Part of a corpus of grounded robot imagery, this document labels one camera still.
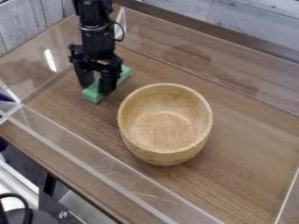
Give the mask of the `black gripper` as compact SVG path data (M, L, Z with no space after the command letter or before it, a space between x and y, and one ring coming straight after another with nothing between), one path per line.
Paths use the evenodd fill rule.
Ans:
M93 71L100 72L99 92L109 95L117 86L123 60L115 54L115 26L80 26L81 43L69 44L69 62L73 65L79 84L87 88L95 81Z

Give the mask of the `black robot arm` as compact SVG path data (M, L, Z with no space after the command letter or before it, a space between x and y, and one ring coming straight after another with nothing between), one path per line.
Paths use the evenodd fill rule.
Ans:
M115 25L111 18L112 0L72 0L81 44L69 44L69 62L73 65L79 84L87 88L95 81L93 72L100 72L97 92L109 95L117 87L123 60L115 54Z

